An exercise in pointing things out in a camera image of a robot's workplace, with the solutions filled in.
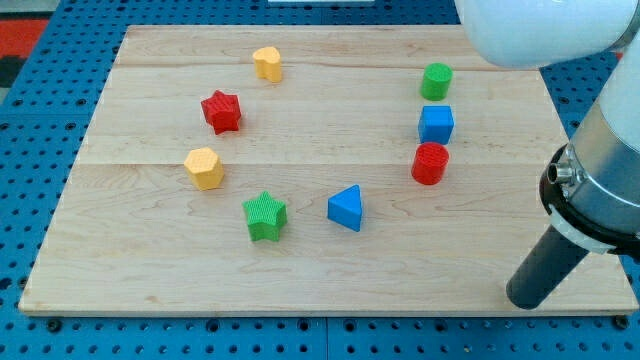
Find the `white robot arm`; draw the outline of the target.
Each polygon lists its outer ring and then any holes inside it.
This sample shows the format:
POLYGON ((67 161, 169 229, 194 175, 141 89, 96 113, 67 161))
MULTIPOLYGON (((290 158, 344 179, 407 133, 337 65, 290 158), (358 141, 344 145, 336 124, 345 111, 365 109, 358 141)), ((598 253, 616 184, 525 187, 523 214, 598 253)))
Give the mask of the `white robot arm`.
POLYGON ((541 68, 603 51, 622 59, 540 194, 551 227, 594 253, 639 255, 639 3, 464 0, 466 35, 488 62, 541 68))

